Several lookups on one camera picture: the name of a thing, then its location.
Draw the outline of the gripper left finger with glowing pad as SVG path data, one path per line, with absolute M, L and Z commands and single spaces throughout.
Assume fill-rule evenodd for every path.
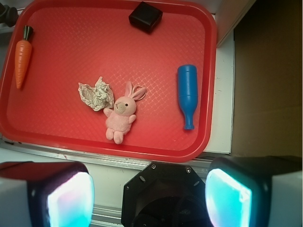
M 81 162 L 3 162 L 2 227 L 88 227 L 94 183 Z

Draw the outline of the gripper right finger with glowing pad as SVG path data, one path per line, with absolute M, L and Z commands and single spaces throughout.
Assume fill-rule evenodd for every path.
M 205 201 L 215 227 L 301 227 L 302 158 L 215 158 L 206 177 Z

